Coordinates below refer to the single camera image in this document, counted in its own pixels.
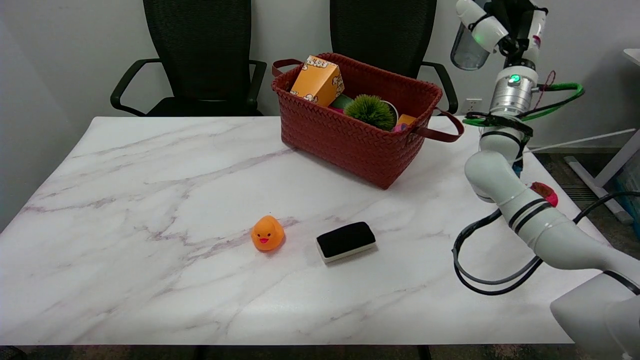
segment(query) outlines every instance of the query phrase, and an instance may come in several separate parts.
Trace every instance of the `floor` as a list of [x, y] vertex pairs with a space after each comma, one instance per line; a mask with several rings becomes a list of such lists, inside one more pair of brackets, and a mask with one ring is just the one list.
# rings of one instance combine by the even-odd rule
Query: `floor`
[[[560, 154], [540, 154], [538, 159], [563, 187], [570, 189], [574, 201], [584, 208], [593, 199], [585, 192], [580, 179], [564, 163]], [[609, 161], [607, 154], [574, 154], [592, 172], [598, 172]], [[602, 206], [589, 216], [607, 239], [617, 249], [640, 259], [640, 241], [633, 229], [619, 223]], [[30, 360], [190, 360], [194, 347], [147, 347], [147, 346], [77, 346], [77, 347], [31, 347], [26, 348]], [[0, 351], [0, 359], [8, 359]], [[463, 345], [432, 346], [434, 360], [592, 360], [575, 345]], [[415, 347], [214, 347], [207, 359], [215, 360], [361, 360], [394, 359], [415, 360]]]

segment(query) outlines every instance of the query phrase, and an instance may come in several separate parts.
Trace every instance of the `chair armrest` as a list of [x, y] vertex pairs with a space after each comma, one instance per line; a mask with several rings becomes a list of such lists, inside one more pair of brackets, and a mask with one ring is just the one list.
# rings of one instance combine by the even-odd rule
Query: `chair armrest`
[[127, 113], [132, 113], [136, 116], [145, 116], [145, 113], [142, 111], [120, 104], [120, 98], [122, 97], [124, 90], [129, 86], [131, 80], [133, 80], [133, 77], [138, 73], [138, 71], [140, 71], [140, 69], [142, 69], [143, 66], [145, 66], [145, 64], [159, 62], [160, 59], [142, 59], [134, 62], [133, 65], [129, 67], [129, 70], [124, 73], [122, 79], [120, 79], [116, 85], [116, 88], [113, 89], [113, 92], [111, 93], [111, 106], [113, 106], [114, 109], [126, 111]]
[[442, 87], [444, 88], [444, 93], [447, 96], [447, 100], [449, 101], [449, 109], [447, 110], [449, 113], [455, 114], [458, 111], [458, 97], [456, 96], [456, 91], [453, 88], [453, 84], [451, 83], [451, 78], [449, 77], [449, 73], [447, 69], [439, 63], [430, 63], [428, 61], [423, 61], [422, 64], [424, 66], [430, 66], [436, 69], [438, 73], [438, 77], [440, 78], [440, 82], [442, 83]]
[[267, 70], [267, 63], [257, 60], [249, 60], [250, 64], [255, 65], [253, 70], [253, 77], [251, 78], [251, 84], [249, 84], [249, 92], [246, 96], [246, 104], [251, 110], [258, 108], [258, 93], [262, 86], [262, 79], [264, 78], [264, 72]]

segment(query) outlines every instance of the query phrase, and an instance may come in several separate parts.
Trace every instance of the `green cable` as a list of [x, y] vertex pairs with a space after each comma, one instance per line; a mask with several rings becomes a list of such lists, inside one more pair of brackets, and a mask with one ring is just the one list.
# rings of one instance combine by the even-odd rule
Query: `green cable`
[[[558, 83], [558, 84], [549, 85], [545, 89], [545, 91], [561, 91], [561, 90], [575, 90], [575, 93], [568, 99], [559, 102], [558, 105], [551, 106], [551, 107], [549, 106], [542, 107], [538, 111], [532, 110], [532, 112], [530, 112], [530, 115], [525, 116], [524, 118], [521, 119], [521, 121], [527, 122], [527, 121], [548, 115], [558, 110], [559, 108], [562, 108], [564, 105], [568, 104], [569, 102], [576, 100], [577, 98], [579, 98], [584, 94], [584, 88], [582, 87], [582, 85], [578, 83]], [[463, 119], [462, 123], [471, 125], [471, 126], [479, 126], [479, 127], [485, 126], [482, 124], [483, 119]]]

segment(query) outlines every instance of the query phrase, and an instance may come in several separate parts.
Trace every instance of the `power outlet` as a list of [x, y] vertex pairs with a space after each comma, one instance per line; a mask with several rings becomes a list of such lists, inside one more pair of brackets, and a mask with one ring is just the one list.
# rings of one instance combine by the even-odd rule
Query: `power outlet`
[[462, 104], [462, 109], [460, 109], [460, 112], [462, 114], [466, 114], [470, 111], [480, 111], [481, 106], [482, 106], [482, 99], [465, 99], [465, 102]]

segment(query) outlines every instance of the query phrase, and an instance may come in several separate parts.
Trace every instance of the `leather handle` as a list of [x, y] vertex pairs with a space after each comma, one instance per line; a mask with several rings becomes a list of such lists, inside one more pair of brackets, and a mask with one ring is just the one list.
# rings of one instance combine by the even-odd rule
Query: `leather handle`
[[426, 127], [416, 127], [413, 130], [413, 132], [416, 135], [422, 136], [423, 138], [432, 139], [439, 142], [455, 142], [457, 139], [459, 139], [462, 136], [462, 134], [465, 133], [464, 125], [462, 125], [462, 122], [458, 120], [455, 116], [451, 115], [451, 113], [449, 113], [448, 111], [443, 111], [438, 108], [436, 109], [441, 113], [441, 115], [446, 116], [449, 119], [449, 121], [453, 123], [453, 125], [456, 127], [456, 130], [458, 131], [458, 134], [457, 135], [447, 134], [447, 133], [443, 133], [437, 130], [432, 130]]
[[276, 78], [282, 75], [282, 71], [280, 71], [281, 67], [285, 67], [289, 65], [300, 65], [300, 64], [302, 64], [302, 61], [296, 60], [296, 59], [284, 59], [284, 60], [274, 61], [273, 65], [271, 66], [271, 73]]

